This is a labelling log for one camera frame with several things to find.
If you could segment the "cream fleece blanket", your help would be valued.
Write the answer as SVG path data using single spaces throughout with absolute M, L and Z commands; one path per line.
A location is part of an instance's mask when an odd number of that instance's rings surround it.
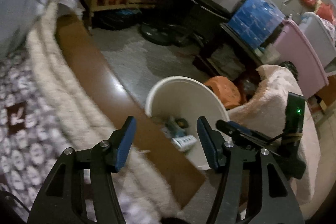
M 27 35 L 26 46 L 39 90 L 55 110 L 67 139 L 75 148 L 87 149 L 116 128 L 87 96 L 64 59 L 56 40 L 58 4 L 59 0 L 46 0 L 42 15 Z M 113 178 L 122 202 L 130 202 L 122 212 L 131 213 L 131 219 L 150 216 L 158 222 L 178 215 L 181 207 L 168 182 L 137 147 L 131 147 L 125 168 Z

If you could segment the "patterned maroon white blanket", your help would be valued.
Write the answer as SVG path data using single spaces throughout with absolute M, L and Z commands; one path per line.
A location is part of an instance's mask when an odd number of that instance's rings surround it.
M 55 110 L 37 89 L 27 51 L 14 51 L 1 61 L 1 223 L 28 223 L 45 179 L 68 147 L 74 148 L 63 135 Z M 112 180 L 122 210 L 130 202 L 122 202 L 116 179 Z M 96 223 L 88 170 L 84 195 L 88 219 Z M 122 215 L 125 223 L 158 223 L 150 216 Z

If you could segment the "blue storage box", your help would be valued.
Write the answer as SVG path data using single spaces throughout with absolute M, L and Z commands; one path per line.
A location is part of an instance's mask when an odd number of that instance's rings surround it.
M 271 0 L 246 0 L 228 26 L 252 49 L 256 49 L 272 35 L 284 17 Z

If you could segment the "white trash bin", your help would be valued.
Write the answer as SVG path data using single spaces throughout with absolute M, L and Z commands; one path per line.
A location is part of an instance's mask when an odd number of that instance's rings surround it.
M 226 108 L 208 87 L 182 76 L 166 77 L 158 81 L 147 96 L 145 113 L 154 118 L 183 118 L 189 124 L 187 134 L 195 138 L 198 138 L 199 117 L 206 117 L 212 129 L 218 120 L 230 120 Z

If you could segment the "white milk carton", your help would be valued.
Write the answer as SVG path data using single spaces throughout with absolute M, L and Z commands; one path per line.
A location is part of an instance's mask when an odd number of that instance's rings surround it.
M 197 139 L 193 135 L 186 135 L 183 137 L 171 139 L 171 143 L 178 151 L 186 152 L 197 143 Z

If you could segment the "pink plastic tub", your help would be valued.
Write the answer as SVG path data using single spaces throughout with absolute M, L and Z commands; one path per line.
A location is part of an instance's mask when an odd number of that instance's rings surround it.
M 290 20 L 282 22 L 283 27 L 273 46 L 280 54 L 280 62 L 290 61 L 298 71 L 297 82 L 305 98 L 314 96 L 329 84 L 320 59 L 309 40 Z

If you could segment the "orange plastic stool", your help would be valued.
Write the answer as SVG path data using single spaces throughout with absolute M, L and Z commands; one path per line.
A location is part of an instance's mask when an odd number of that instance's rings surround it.
M 215 76 L 204 83 L 221 101 L 226 109 L 240 106 L 241 95 L 232 81 L 224 76 Z

